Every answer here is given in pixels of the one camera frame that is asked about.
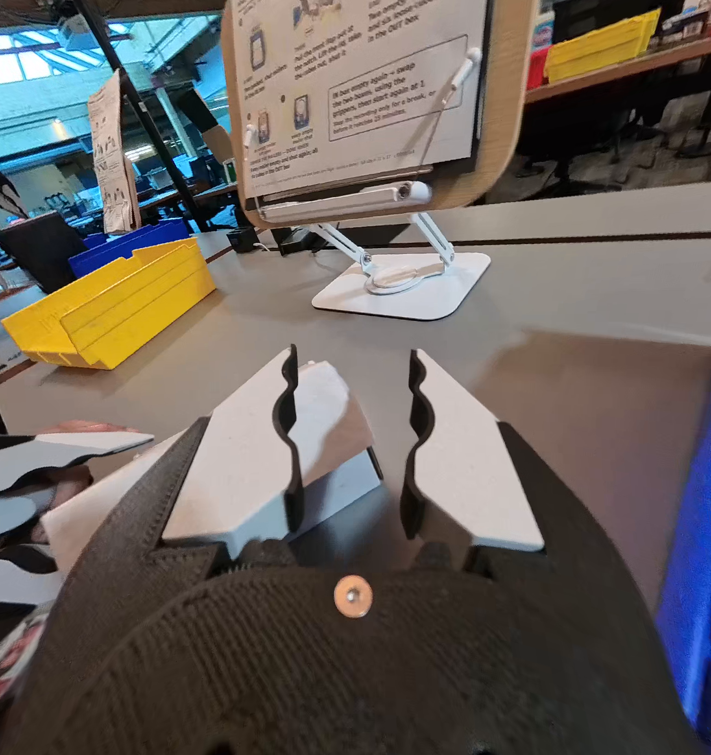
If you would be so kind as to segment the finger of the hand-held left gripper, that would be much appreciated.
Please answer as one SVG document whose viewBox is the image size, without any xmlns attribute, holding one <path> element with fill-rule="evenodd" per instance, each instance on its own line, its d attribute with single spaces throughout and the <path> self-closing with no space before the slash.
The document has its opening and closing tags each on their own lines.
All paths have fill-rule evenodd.
<svg viewBox="0 0 711 755">
<path fill-rule="evenodd" d="M 47 545 L 18 544 L 0 551 L 0 603 L 52 602 L 64 580 L 65 575 Z"/>
<path fill-rule="evenodd" d="M 75 467 L 152 441 L 148 433 L 0 435 L 0 493 L 36 473 Z"/>
</svg>

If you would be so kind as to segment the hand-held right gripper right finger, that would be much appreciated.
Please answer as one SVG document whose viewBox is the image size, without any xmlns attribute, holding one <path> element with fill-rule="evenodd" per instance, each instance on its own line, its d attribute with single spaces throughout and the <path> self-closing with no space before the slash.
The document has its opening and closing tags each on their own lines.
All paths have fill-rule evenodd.
<svg viewBox="0 0 711 755">
<path fill-rule="evenodd" d="M 500 421 L 422 349 L 410 352 L 415 439 L 399 499 L 410 541 L 445 543 L 460 567 L 482 547 L 545 553 Z"/>
</svg>

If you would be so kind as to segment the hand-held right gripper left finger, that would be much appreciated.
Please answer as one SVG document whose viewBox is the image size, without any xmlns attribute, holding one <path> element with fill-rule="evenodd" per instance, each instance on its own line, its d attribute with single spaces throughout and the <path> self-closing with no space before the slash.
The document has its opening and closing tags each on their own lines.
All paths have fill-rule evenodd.
<svg viewBox="0 0 711 755">
<path fill-rule="evenodd" d="M 164 543 L 225 544 L 237 559 L 251 541 L 283 540 L 303 523 L 294 344 L 212 412 L 162 533 Z"/>
</svg>

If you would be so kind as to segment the white cardboard mailer box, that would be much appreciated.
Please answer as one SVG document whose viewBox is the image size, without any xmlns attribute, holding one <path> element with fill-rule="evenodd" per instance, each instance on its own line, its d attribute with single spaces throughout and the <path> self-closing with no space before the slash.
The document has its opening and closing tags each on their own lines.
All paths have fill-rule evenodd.
<svg viewBox="0 0 711 755">
<path fill-rule="evenodd" d="M 298 373 L 297 421 L 290 432 L 299 450 L 305 514 L 293 541 L 339 513 L 381 483 L 373 435 L 360 404 L 337 370 L 309 363 Z M 67 574 L 125 494 L 181 437 L 162 441 L 41 518 L 58 569 Z"/>
</svg>

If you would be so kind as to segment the yellow plastic bin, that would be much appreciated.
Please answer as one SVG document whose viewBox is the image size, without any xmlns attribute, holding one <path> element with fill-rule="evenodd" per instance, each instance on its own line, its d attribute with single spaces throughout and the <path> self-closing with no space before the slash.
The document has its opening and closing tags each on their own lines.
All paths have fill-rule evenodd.
<svg viewBox="0 0 711 755">
<path fill-rule="evenodd" d="M 642 56 L 657 29 L 661 8 L 626 18 L 549 48 L 543 76 L 549 84 L 577 78 Z"/>
<path fill-rule="evenodd" d="M 2 320 L 35 363 L 111 371 L 216 290 L 198 240 L 133 251 Z"/>
</svg>

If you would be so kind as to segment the blue plastic bin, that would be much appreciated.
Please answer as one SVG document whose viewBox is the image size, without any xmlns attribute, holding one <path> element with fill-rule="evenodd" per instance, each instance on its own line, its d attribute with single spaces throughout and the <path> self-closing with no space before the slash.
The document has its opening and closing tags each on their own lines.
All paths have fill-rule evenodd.
<svg viewBox="0 0 711 755">
<path fill-rule="evenodd" d="M 130 259 L 135 250 L 190 238 L 190 229 L 181 219 L 167 219 L 146 225 L 113 240 L 89 245 L 87 250 L 68 260 L 74 279 L 80 279 L 118 258 Z"/>
<path fill-rule="evenodd" d="M 711 379 L 666 562 L 655 625 L 695 728 L 711 644 Z"/>
</svg>

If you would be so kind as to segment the grey desk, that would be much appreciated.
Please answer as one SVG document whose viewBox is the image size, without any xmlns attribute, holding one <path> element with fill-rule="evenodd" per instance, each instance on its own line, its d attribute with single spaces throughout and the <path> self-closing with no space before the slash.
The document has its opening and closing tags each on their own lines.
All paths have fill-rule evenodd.
<svg viewBox="0 0 711 755">
<path fill-rule="evenodd" d="M 217 290 L 113 372 L 30 365 L 0 383 L 10 433 L 98 420 L 177 433 L 280 350 L 328 361 L 369 421 L 383 482 L 310 534 L 306 563 L 407 565 L 398 515 L 412 349 L 509 423 L 595 515 L 655 612 L 711 387 L 711 184 L 436 214 L 491 266 L 436 322 L 316 310 L 334 250 L 209 259 Z"/>
</svg>

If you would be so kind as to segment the black box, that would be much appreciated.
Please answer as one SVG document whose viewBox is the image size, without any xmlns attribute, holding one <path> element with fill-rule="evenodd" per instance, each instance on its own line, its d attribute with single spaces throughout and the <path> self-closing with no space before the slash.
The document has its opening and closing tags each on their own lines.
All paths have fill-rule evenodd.
<svg viewBox="0 0 711 755">
<path fill-rule="evenodd" d="M 88 250 L 80 234 L 56 211 L 0 229 L 0 247 L 46 295 L 77 279 L 70 259 Z"/>
</svg>

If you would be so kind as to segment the black power adapter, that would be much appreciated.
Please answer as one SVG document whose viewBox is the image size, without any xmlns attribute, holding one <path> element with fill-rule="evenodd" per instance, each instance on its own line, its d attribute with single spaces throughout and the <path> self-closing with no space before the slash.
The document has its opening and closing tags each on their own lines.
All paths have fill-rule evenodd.
<svg viewBox="0 0 711 755">
<path fill-rule="evenodd" d="M 282 228 L 272 231 L 282 257 L 311 251 L 314 254 L 327 246 L 327 241 L 307 227 Z"/>
</svg>

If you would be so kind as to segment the beige instruction sheet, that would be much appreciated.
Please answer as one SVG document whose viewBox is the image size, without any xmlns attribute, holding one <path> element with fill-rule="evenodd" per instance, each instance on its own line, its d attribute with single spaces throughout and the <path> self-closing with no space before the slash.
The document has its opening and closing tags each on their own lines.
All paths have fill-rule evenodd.
<svg viewBox="0 0 711 755">
<path fill-rule="evenodd" d="M 116 70 L 87 103 L 104 231 L 113 236 L 125 235 L 142 226 L 134 169 L 125 155 L 122 139 L 121 89 L 121 74 Z"/>
</svg>

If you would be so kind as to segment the black slanted pole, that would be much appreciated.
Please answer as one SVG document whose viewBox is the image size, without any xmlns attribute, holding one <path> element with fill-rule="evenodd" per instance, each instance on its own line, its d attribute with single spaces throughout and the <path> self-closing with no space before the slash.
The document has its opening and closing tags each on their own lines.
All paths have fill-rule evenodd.
<svg viewBox="0 0 711 755">
<path fill-rule="evenodd" d="M 151 117 L 151 113 L 141 99 L 137 88 L 130 79 L 124 64 L 119 59 L 113 44 L 111 43 L 108 25 L 105 23 L 103 16 L 100 14 L 97 7 L 92 5 L 91 2 L 73 1 L 73 4 L 89 26 L 111 69 L 120 74 L 122 91 L 135 111 L 136 116 L 148 135 L 157 155 L 160 157 L 164 167 L 172 178 L 173 186 L 179 194 L 186 211 L 196 222 L 200 232 L 209 232 L 209 222 L 204 217 L 204 213 L 201 212 L 198 204 L 195 202 L 184 176 L 173 162 L 170 152 L 161 137 L 161 133 Z"/>
</svg>

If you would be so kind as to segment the white instruction sheet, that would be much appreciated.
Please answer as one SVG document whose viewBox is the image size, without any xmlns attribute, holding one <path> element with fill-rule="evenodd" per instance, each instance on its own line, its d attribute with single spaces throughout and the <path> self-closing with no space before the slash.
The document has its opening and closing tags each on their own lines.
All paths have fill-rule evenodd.
<svg viewBox="0 0 711 755">
<path fill-rule="evenodd" d="M 237 177 L 273 202 L 468 162 L 487 2 L 227 2 Z"/>
</svg>

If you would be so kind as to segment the wooden shelf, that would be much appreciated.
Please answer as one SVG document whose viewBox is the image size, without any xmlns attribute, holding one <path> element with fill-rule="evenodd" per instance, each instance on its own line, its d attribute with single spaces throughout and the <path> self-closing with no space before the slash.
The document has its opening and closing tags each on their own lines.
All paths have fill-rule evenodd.
<svg viewBox="0 0 711 755">
<path fill-rule="evenodd" d="M 630 78 L 709 55 L 711 55 L 711 36 L 691 40 L 690 42 L 646 53 L 629 61 L 616 63 L 599 70 L 555 81 L 554 83 L 529 90 L 524 97 L 524 106 L 527 107 L 546 99 L 561 97 L 585 88 L 592 88 L 610 81 Z"/>
</svg>

